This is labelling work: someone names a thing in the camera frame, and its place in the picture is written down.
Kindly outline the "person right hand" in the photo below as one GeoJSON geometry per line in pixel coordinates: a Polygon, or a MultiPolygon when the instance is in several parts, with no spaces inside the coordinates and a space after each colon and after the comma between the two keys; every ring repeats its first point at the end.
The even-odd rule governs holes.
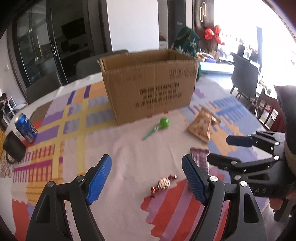
{"type": "MultiPolygon", "coordinates": [[[[296,197],[295,190],[293,190],[287,197],[286,200],[291,200],[296,197]]],[[[280,210],[282,204],[283,204],[284,199],[282,198],[270,198],[269,199],[269,205],[272,209],[274,210],[280,210]]]]}

